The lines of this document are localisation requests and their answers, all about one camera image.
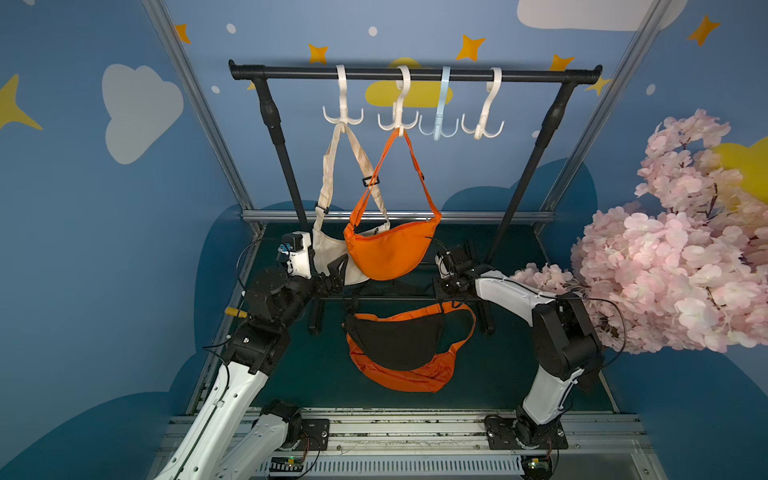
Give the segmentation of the black and orange bag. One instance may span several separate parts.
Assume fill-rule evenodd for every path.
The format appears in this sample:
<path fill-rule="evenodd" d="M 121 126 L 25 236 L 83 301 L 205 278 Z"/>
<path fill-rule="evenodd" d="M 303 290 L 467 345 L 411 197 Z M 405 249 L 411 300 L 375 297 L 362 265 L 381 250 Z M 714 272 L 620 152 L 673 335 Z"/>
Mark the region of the black and orange bag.
<path fill-rule="evenodd" d="M 459 302 L 442 302 L 391 317 L 349 313 L 344 322 L 350 357 L 361 370 L 387 374 L 405 372 L 435 378 L 455 371 L 457 352 L 466 343 L 453 343 L 437 352 L 447 316 L 457 312 L 473 315 Z"/>

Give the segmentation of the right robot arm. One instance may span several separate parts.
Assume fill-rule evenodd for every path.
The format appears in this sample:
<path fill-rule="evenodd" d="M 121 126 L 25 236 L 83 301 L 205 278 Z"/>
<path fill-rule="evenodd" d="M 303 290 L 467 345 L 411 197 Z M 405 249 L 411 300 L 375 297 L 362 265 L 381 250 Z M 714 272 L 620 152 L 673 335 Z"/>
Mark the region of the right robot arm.
<path fill-rule="evenodd" d="M 550 444 L 558 436 L 573 388 L 604 361 L 584 301 L 574 293 L 545 293 L 488 265 L 477 265 L 462 247 L 440 249 L 435 263 L 447 295 L 496 304 L 531 327 L 538 370 L 517 408 L 513 432 L 524 449 Z"/>

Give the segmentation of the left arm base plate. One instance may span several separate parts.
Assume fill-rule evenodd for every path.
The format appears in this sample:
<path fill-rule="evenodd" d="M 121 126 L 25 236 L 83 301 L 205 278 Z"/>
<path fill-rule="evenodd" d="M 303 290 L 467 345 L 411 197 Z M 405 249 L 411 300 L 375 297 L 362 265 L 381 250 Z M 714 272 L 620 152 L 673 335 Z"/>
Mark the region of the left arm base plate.
<path fill-rule="evenodd" d="M 297 451 L 326 451 L 330 437 L 330 420 L 327 418 L 303 418 Z"/>

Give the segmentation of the cream sling bag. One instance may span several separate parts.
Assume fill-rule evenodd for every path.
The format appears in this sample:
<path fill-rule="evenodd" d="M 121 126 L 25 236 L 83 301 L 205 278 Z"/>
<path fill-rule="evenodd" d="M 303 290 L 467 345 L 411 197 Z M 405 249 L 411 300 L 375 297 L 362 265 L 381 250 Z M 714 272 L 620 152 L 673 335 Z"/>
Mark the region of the cream sling bag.
<path fill-rule="evenodd" d="M 361 147 L 350 127 L 346 123 L 337 124 L 334 127 L 329 147 L 323 156 L 323 185 L 315 206 L 316 218 L 312 231 L 312 248 L 314 250 L 314 266 L 318 272 L 323 274 L 330 274 L 329 265 L 346 255 L 348 264 L 345 269 L 344 285 L 351 286 L 364 283 L 369 280 L 369 277 L 359 269 L 352 257 L 349 256 L 344 239 L 332 238 L 322 231 L 324 220 L 332 204 L 335 161 L 339 142 L 343 135 L 346 135 L 349 140 L 352 153 L 364 178 L 365 187 L 367 187 L 367 178 L 374 173 L 374 168 L 365 150 Z"/>

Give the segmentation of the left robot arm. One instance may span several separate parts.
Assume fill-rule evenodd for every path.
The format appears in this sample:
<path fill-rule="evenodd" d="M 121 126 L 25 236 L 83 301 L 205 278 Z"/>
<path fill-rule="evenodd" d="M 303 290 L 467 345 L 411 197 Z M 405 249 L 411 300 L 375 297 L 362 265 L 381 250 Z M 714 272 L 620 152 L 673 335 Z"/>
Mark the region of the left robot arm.
<path fill-rule="evenodd" d="M 178 448 L 159 472 L 161 479 L 249 479 L 278 450 L 295 446 L 301 415 L 295 405 L 274 400 L 250 432 L 232 441 L 246 411 L 266 385 L 290 344 L 289 329 L 315 298 L 343 290 L 348 257 L 314 273 L 303 254 L 284 255 L 245 291 L 242 324 L 220 357 L 213 387 Z"/>

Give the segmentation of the orange ripstop waist bag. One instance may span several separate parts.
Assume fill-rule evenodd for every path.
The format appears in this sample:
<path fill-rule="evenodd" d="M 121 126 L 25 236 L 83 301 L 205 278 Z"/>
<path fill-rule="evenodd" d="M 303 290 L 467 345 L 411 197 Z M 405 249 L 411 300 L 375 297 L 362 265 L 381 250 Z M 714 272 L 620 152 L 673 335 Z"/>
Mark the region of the orange ripstop waist bag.
<path fill-rule="evenodd" d="M 452 380 L 457 355 L 453 350 L 437 354 L 428 364 L 410 371 L 380 366 L 362 351 L 353 350 L 350 357 L 364 376 L 387 389 L 407 393 L 436 393 Z"/>

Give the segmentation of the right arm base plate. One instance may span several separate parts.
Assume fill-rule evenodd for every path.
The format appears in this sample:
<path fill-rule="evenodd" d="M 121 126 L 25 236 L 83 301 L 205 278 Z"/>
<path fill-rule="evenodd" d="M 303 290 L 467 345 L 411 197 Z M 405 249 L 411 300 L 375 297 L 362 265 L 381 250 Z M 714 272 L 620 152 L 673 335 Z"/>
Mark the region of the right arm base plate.
<path fill-rule="evenodd" d="M 538 425 L 528 417 L 487 415 L 483 424 L 491 450 L 563 450 L 568 441 L 559 419 Z"/>

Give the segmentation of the orange sling bag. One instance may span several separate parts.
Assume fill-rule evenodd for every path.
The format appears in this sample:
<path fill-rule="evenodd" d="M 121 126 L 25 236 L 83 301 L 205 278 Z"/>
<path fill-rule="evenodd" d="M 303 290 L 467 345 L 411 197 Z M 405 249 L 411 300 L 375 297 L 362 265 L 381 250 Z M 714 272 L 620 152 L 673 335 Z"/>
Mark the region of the orange sling bag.
<path fill-rule="evenodd" d="M 405 223 L 371 236 L 356 232 L 372 197 L 373 187 L 379 183 L 381 167 L 396 138 L 399 138 L 397 132 L 389 136 L 380 160 L 366 185 L 366 192 L 352 211 L 344 230 L 347 250 L 356 266 L 363 274 L 376 281 L 395 280 L 412 272 L 423 260 L 442 220 L 442 214 L 428 191 L 411 139 L 407 133 L 403 133 L 402 138 L 408 146 L 413 168 L 420 180 L 432 216 L 423 221 Z"/>

